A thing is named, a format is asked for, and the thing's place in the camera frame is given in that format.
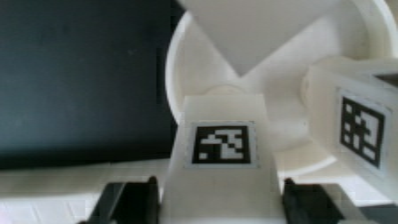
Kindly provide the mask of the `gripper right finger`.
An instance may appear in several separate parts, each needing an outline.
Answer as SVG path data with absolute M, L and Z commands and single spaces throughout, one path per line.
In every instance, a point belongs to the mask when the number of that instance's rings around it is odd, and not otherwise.
M 285 179 L 283 207 L 288 224 L 343 224 L 359 209 L 338 184 L 299 184 Z

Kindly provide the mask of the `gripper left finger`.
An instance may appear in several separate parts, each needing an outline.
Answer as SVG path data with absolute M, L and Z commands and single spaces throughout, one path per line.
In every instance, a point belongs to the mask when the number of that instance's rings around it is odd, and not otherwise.
M 160 224 L 159 180 L 107 184 L 89 218 L 79 224 Z

